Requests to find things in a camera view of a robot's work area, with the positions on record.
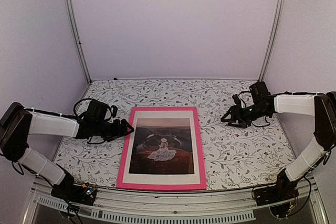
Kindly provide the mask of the dark photo print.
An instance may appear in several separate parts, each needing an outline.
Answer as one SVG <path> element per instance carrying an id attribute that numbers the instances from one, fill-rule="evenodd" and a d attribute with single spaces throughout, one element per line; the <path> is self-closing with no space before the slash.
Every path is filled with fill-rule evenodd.
<path id="1" fill-rule="evenodd" d="M 130 174 L 194 174 L 189 118 L 139 118 L 136 124 Z"/>

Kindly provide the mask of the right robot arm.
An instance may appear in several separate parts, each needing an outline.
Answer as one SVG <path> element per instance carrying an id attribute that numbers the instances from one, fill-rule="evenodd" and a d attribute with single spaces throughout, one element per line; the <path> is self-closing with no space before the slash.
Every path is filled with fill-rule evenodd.
<path id="1" fill-rule="evenodd" d="M 271 118 L 274 114 L 285 119 L 301 119 L 302 130 L 289 130 L 289 123 L 283 129 L 287 136 L 298 139 L 310 137 L 301 148 L 296 159 L 282 169 L 274 186 L 257 189 L 253 196 L 258 204 L 287 200 L 298 196 L 297 183 L 309 172 L 326 164 L 335 148 L 335 92 L 283 92 L 271 94 L 263 81 L 257 81 L 246 91 L 253 104 L 247 106 L 239 94 L 233 95 L 234 105 L 222 116 L 221 121 L 229 126 L 246 129 L 259 118 Z"/>

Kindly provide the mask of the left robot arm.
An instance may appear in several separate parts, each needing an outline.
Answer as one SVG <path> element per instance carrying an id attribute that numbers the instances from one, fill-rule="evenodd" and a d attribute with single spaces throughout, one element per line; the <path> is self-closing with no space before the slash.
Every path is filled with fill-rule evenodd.
<path id="1" fill-rule="evenodd" d="M 71 201 L 79 195 L 91 196 L 91 190 L 75 185 L 74 177 L 28 145 L 31 135 L 51 135 L 78 140 L 97 136 L 111 142 L 134 131 L 127 120 L 116 118 L 117 107 L 88 98 L 81 114 L 72 115 L 26 108 L 12 103 L 1 118 L 1 156 L 42 177 L 52 185 L 56 197 Z"/>

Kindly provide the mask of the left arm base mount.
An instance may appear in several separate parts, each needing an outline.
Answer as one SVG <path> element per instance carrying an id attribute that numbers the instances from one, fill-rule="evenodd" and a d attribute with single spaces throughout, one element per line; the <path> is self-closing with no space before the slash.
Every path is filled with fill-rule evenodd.
<path id="1" fill-rule="evenodd" d="M 89 183 L 82 185 L 75 185 L 73 183 L 53 185 L 51 195 L 65 202 L 93 206 L 97 196 L 97 189 Z"/>

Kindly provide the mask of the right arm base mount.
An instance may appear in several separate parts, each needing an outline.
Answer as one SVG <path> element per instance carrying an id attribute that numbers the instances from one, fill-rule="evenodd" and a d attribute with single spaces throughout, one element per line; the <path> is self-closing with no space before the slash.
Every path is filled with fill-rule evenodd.
<path id="1" fill-rule="evenodd" d="M 252 198 L 257 206 L 269 206 L 270 213 L 277 219 L 288 218 L 298 203 L 299 192 L 297 188 L 288 191 L 278 191 L 276 186 L 253 188 Z"/>

